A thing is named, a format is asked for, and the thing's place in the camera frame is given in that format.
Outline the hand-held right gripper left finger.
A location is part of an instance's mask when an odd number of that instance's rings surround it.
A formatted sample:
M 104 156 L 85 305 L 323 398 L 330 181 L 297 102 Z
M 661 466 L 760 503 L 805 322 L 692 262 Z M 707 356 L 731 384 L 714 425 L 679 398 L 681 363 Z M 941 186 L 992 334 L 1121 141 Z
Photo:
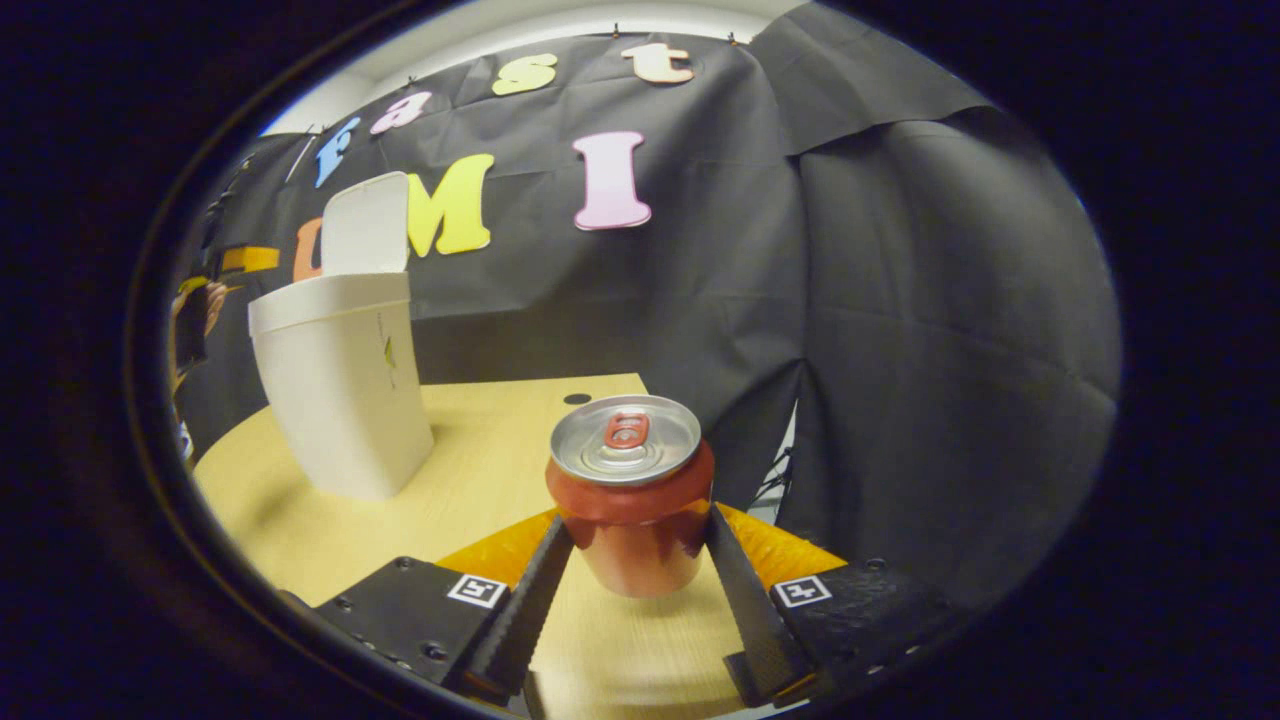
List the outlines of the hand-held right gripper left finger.
M 508 701 L 524 689 L 572 550 L 547 510 L 436 562 L 392 559 L 315 612 L 421 682 Z

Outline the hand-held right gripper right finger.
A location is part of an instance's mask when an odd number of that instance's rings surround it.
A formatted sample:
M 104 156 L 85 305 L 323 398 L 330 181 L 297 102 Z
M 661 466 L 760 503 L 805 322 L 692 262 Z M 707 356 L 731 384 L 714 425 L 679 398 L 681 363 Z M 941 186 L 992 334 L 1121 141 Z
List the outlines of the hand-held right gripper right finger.
M 742 641 L 724 662 L 750 706 L 865 693 L 961 625 L 959 603 L 886 561 L 842 560 L 723 503 L 707 547 Z

